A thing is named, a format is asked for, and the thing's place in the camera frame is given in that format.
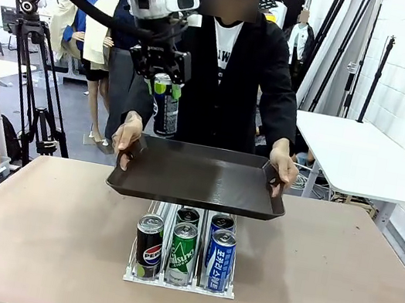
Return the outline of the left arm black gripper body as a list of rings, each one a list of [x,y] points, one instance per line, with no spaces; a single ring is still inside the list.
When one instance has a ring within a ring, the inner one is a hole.
[[[130,50],[134,69],[145,79],[166,73],[174,84],[185,84],[192,77],[190,53],[156,46],[133,46]]]

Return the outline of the person's right hand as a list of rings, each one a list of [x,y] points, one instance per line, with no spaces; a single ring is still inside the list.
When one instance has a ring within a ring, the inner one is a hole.
[[[142,135],[143,124],[140,115],[136,111],[129,111],[124,123],[116,130],[112,137],[112,145],[116,157],[119,158],[119,167],[125,171],[130,161],[125,153]]]

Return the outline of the person's left hand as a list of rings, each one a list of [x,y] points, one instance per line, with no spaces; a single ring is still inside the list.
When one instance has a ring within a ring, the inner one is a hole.
[[[269,159],[276,169],[280,180],[283,182],[284,189],[290,188],[298,176],[298,169],[289,155],[289,152],[289,140],[281,138],[274,142]]]

